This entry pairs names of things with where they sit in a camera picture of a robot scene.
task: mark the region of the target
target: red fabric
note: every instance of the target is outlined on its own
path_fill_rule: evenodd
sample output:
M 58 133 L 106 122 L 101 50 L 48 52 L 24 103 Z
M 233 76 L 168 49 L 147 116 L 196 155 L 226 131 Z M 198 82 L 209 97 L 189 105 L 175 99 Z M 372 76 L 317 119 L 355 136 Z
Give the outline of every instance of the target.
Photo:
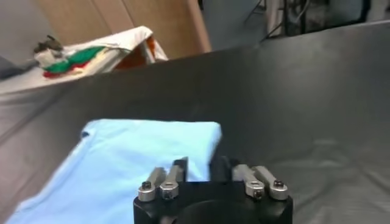
M 147 46 L 152 52 L 153 57 L 155 57 L 155 41 L 153 37 L 149 37 L 146 40 Z M 115 66 L 115 70 L 122 70 L 128 68 L 134 68 L 136 66 L 146 65 L 146 59 L 143 55 L 140 46 L 137 46 L 130 54 L 121 60 L 119 64 Z
M 86 67 L 87 64 L 89 64 L 89 62 L 90 61 L 87 61 L 87 62 L 81 63 L 81 64 L 74 64 L 74 65 L 71 66 L 71 69 L 69 69 L 68 71 L 72 71 L 75 68 L 84 68 L 84 67 Z M 43 73 L 43 77 L 45 77 L 47 79 L 55 79 L 55 78 L 58 78 L 58 77 L 62 76 L 63 74 L 64 73 L 51 73 L 51 72 L 45 71 Z

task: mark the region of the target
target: metal stand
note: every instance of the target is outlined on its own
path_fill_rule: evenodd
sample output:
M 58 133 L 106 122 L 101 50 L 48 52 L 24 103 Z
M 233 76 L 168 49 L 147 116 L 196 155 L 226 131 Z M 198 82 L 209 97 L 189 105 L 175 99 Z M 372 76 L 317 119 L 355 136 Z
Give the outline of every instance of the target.
M 256 4 L 256 6 L 252 9 L 252 11 L 250 11 L 249 15 L 244 20 L 244 23 L 246 23 L 249 20 L 250 16 L 252 16 L 253 14 L 264 14 L 266 12 L 267 0 L 264 1 L 264 5 L 261 5 L 262 2 L 263 2 L 263 0 L 259 0 L 259 2 Z

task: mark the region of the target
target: gray floor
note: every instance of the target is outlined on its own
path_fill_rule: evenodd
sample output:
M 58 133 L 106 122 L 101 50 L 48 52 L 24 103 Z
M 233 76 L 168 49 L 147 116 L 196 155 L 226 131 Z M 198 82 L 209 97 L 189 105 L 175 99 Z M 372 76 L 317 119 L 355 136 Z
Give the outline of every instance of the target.
M 263 15 L 252 15 L 244 24 L 246 16 L 259 0 L 204 0 L 203 17 L 214 51 L 256 44 L 266 35 Z M 332 0 L 337 11 L 345 16 L 356 13 L 353 3 L 359 0 Z M 371 0 L 368 21 L 389 19 L 385 8 L 389 0 Z

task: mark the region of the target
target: green fabric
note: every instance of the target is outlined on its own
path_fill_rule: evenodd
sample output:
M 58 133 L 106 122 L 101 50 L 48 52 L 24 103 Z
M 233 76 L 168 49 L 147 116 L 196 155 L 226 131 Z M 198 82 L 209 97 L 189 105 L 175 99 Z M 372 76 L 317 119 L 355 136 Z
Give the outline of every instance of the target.
M 44 70 L 51 73 L 65 73 L 71 69 L 72 65 L 83 64 L 87 61 L 92 60 L 92 58 L 94 58 L 96 54 L 98 54 L 104 48 L 105 47 L 90 47 L 78 51 L 72 56 L 70 56 L 67 61 L 56 63 L 47 68 L 44 68 Z

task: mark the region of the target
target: wall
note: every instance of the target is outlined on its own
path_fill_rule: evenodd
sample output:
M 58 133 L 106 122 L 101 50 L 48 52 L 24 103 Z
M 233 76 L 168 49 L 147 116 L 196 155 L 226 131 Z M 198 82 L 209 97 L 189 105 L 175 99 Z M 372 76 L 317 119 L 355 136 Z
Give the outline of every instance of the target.
M 0 56 L 21 64 L 33 57 L 33 48 L 52 29 L 33 0 L 1 0 Z

